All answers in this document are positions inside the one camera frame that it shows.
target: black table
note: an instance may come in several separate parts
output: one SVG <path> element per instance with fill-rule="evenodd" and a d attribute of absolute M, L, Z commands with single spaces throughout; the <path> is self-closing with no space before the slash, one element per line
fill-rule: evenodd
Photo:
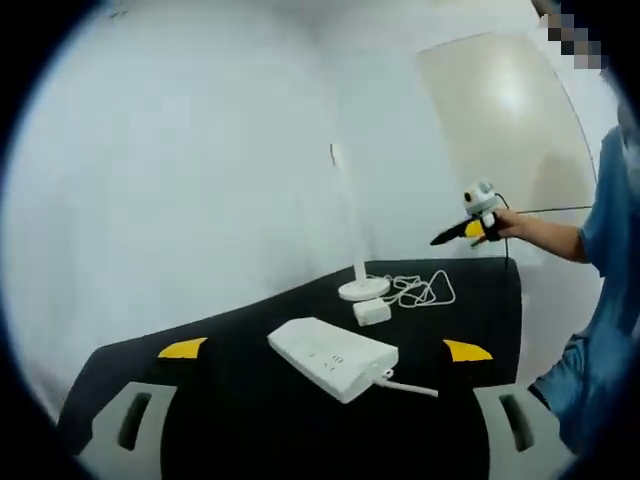
<path fill-rule="evenodd" d="M 378 460 L 409 466 L 433 462 L 439 455 L 434 425 L 441 421 L 436 399 L 372 387 L 342 405 L 277 355 L 266 336 L 289 319 L 314 316 L 398 346 L 394 380 L 425 387 L 438 381 L 442 340 L 458 340 L 492 354 L 492 383 L 513 383 L 522 320 L 516 264 L 486 258 L 377 261 L 367 267 L 374 275 L 423 279 L 443 269 L 457 301 L 411 310 L 393 306 L 390 321 L 359 327 L 351 304 L 337 295 L 353 277 L 345 269 L 254 305 L 102 347 L 69 393 L 58 423 L 62 439 L 78 453 L 91 438 L 93 417 L 127 383 L 144 378 L 163 348 L 208 337 L 198 357 L 201 380 L 178 390 L 167 416 L 162 447 L 167 478 L 184 475 L 186 464 L 239 474 L 282 473 L 283 465 L 295 470 L 290 458 L 313 462 L 316 472 L 338 462 L 345 465 L 342 473 L 363 472 L 362 462 L 354 460 L 359 455 L 367 456 L 373 471 L 382 468 L 375 466 Z M 439 298 L 446 298 L 444 280 L 436 283 Z"/>

